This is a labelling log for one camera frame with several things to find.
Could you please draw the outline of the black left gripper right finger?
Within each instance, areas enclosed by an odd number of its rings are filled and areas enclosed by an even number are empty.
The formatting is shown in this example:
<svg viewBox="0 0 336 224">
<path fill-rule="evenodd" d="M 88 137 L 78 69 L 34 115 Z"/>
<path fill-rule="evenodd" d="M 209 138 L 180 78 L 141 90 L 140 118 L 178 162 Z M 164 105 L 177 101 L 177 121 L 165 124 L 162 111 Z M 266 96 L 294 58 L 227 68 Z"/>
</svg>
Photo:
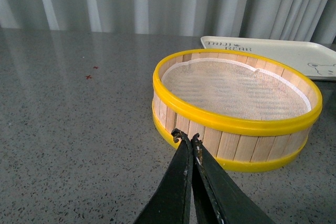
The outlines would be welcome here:
<svg viewBox="0 0 336 224">
<path fill-rule="evenodd" d="M 230 178 L 195 134 L 192 188 L 198 223 L 274 223 Z"/>
</svg>

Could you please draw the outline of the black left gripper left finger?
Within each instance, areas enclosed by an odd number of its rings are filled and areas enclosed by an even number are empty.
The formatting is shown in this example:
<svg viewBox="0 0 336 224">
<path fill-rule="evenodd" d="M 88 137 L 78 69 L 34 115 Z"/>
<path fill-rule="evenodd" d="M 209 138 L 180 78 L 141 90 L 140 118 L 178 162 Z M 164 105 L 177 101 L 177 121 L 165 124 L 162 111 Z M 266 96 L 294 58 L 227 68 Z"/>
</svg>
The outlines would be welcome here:
<svg viewBox="0 0 336 224">
<path fill-rule="evenodd" d="M 193 151 L 187 135 L 171 132 L 180 144 L 156 192 L 135 223 L 189 223 L 193 176 Z"/>
</svg>

